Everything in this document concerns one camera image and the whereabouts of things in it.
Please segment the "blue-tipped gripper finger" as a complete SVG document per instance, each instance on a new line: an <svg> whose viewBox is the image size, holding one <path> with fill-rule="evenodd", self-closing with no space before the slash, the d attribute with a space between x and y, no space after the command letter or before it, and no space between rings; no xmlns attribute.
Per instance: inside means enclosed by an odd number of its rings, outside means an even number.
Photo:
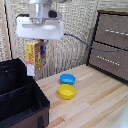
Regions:
<svg viewBox="0 0 128 128"><path fill-rule="evenodd" d="M44 55L46 53L46 43L41 42L41 55Z"/></svg>

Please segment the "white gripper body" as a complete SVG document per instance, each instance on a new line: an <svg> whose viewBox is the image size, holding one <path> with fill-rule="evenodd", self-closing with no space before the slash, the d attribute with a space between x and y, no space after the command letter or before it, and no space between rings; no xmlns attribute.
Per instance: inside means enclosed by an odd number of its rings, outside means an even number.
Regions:
<svg viewBox="0 0 128 128"><path fill-rule="evenodd" d="M60 20L46 20L43 24L34 24L29 17L18 17L17 36L31 39L61 40L64 36L64 25Z"/></svg>

